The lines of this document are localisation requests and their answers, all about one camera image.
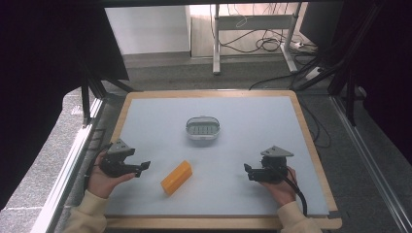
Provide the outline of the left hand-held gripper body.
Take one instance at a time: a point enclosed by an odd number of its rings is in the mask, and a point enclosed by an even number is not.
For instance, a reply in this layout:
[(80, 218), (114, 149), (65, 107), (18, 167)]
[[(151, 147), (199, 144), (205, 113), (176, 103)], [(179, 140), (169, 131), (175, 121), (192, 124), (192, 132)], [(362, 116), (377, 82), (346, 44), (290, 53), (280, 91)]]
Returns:
[(124, 163), (124, 160), (128, 156), (133, 155), (134, 152), (135, 149), (128, 146), (122, 139), (117, 139), (110, 144), (99, 167), (111, 178), (119, 178), (130, 173), (133, 173), (136, 178), (139, 178), (142, 172), (141, 166)]

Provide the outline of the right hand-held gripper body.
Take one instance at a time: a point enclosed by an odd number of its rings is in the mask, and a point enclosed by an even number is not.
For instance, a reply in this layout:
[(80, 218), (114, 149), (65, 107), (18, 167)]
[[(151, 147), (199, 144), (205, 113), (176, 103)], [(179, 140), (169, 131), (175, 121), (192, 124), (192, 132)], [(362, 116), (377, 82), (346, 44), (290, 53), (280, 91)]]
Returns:
[(293, 153), (272, 146), (260, 153), (262, 159), (261, 167), (254, 169), (248, 174), (250, 181), (264, 183), (281, 183), (288, 175), (287, 158), (292, 157)]

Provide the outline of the orange rectangular block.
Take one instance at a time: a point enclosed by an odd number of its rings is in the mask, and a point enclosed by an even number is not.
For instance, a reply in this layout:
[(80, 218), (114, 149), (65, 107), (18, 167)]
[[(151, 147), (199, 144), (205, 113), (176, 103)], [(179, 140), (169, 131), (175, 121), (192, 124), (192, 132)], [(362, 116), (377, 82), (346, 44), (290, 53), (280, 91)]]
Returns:
[(172, 195), (191, 175), (191, 165), (184, 160), (160, 184), (167, 195)]

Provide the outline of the person's left hand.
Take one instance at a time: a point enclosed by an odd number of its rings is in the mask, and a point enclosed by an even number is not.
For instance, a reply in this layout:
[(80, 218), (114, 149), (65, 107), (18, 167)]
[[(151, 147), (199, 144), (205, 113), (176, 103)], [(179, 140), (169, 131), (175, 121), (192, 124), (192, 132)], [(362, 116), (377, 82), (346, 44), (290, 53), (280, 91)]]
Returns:
[(104, 155), (105, 152), (100, 152), (94, 161), (87, 183), (87, 190), (99, 198), (108, 199), (118, 184), (133, 179), (135, 175), (133, 173), (129, 173), (118, 178), (111, 178), (107, 176), (100, 169), (100, 162)]

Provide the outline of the person's right hand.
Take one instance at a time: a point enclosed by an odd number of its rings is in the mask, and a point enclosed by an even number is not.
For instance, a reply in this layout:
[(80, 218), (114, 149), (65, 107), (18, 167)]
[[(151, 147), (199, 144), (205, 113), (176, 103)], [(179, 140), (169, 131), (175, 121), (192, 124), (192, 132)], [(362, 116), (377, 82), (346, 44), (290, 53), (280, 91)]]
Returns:
[(294, 202), (296, 200), (296, 194), (294, 189), (287, 183), (261, 183), (268, 189), (272, 198), (276, 201), (279, 208)]

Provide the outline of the black metal stand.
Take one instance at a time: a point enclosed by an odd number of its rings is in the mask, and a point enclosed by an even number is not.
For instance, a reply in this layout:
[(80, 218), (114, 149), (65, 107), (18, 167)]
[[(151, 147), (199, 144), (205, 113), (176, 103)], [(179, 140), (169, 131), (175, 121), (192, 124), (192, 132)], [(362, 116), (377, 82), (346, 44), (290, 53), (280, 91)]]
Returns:
[(92, 94), (99, 100), (105, 98), (107, 95), (107, 90), (103, 86), (103, 81), (107, 81), (127, 93), (133, 92), (134, 89), (131, 86), (122, 83), (121, 81), (114, 78), (98, 78), (97, 76), (92, 74), (86, 63), (81, 58), (79, 59), (79, 64), (82, 67), (82, 71), (84, 73), (82, 77), (81, 92), (83, 108), (83, 128), (86, 128), (91, 124), (89, 93), (92, 92)]
[(355, 77), (350, 69), (351, 62), (355, 57), (362, 41), (367, 35), (368, 30), (373, 24), (376, 17), (379, 15), (386, 0), (373, 0), (370, 8), (368, 9), (365, 17), (358, 26), (356, 35), (351, 45), (347, 48), (342, 58), (330, 68), (324, 70), (320, 75), (316, 76), (312, 80), (298, 85), (295, 90), (305, 90), (315, 83), (324, 80), (325, 78), (333, 75), (333, 80), (327, 88), (327, 93), (330, 95), (337, 95), (340, 93), (344, 86), (346, 90), (346, 107), (345, 116), (349, 120), (352, 126), (356, 125), (354, 118), (354, 104), (355, 104)]

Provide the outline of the white power strip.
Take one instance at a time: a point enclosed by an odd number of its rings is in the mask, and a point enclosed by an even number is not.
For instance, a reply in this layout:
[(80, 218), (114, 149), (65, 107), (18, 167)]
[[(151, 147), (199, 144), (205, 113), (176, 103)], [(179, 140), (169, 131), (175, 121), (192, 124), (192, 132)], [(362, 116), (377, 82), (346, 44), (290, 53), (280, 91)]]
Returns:
[(307, 81), (310, 81), (320, 75), (324, 71), (324, 68), (322, 67), (315, 67), (312, 71), (310, 71), (306, 76), (305, 79)]

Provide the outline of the black curtain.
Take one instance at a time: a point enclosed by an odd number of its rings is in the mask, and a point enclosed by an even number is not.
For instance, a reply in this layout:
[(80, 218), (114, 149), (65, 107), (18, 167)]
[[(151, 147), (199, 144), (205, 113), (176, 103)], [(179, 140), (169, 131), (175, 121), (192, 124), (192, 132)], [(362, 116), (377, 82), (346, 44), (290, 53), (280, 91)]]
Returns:
[(362, 24), (377, 4), (382, 8), (329, 91), (340, 92), (352, 74), (366, 91), (365, 109), (412, 164), (412, 0), (344, 0), (335, 37)]
[(51, 134), (64, 96), (87, 77), (128, 78), (103, 8), (0, 0), (0, 210)]

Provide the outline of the white cabinet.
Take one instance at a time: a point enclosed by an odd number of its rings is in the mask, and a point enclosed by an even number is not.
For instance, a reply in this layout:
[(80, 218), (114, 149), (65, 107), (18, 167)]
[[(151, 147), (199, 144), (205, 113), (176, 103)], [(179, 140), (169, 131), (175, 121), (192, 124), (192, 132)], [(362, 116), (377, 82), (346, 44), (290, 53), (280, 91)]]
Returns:
[(122, 54), (189, 52), (188, 6), (106, 8)]

